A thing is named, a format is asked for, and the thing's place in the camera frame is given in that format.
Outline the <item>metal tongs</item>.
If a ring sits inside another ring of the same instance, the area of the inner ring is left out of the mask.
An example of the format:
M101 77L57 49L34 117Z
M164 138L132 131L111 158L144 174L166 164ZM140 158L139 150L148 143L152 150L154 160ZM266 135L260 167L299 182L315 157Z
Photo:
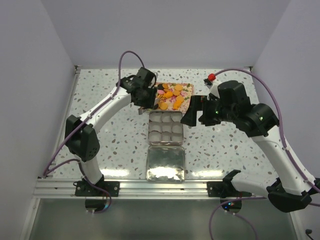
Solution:
M140 108L138 109L138 114L139 114L139 115L142 115L145 111L146 111L145 108L140 107Z

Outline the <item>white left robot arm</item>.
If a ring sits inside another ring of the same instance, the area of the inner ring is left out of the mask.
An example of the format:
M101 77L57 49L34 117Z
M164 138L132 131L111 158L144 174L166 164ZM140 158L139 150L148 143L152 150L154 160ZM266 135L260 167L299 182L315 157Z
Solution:
M88 183L86 190L92 196L103 193L103 174L97 154L100 150L98 133L122 108L133 104L151 109L155 104L157 76L141 67L137 74L121 78L103 100L80 116L70 115L65 124L63 145L80 161L80 169Z

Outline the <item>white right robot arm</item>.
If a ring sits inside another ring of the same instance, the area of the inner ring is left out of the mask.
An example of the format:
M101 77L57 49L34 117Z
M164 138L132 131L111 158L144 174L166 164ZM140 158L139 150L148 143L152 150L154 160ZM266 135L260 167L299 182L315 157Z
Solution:
M230 80L212 84L209 95L193 95L182 117L182 124L189 127L200 122L206 127L221 122L233 123L262 150L278 177L272 183L253 180L240 170L232 170L214 191L221 198L234 197L241 192L267 198L274 207L284 213L306 208L311 196L319 187L315 178L302 165L296 154L289 150L286 140L281 140L280 122L273 110L264 103L252 104L245 86Z

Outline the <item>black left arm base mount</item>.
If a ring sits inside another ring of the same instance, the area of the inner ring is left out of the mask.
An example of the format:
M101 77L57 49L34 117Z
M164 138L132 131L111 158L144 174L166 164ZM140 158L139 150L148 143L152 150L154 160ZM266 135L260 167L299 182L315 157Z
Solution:
M118 197L120 191L119 181L99 181L91 186L86 180L82 179L73 183L76 197L107 197L106 192L111 197Z

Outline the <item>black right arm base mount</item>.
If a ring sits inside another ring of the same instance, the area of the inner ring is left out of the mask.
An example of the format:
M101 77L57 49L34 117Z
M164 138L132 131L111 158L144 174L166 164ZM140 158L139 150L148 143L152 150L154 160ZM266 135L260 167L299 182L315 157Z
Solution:
M239 174L239 170L233 170L229 172L222 181L208 181L206 183L207 195L210 198L219 197L225 198L240 198L240 197L251 197L252 193L246 191L238 191L232 185L233 178Z

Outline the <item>orange flower cookie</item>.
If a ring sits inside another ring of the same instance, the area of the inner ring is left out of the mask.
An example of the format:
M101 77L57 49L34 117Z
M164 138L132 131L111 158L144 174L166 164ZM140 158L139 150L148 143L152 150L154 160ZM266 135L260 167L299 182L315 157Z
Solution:
M169 98L171 98L173 95L174 95L174 94L173 94L172 91L168 91L168 92L166 92L163 96L164 96L165 98L169 99Z

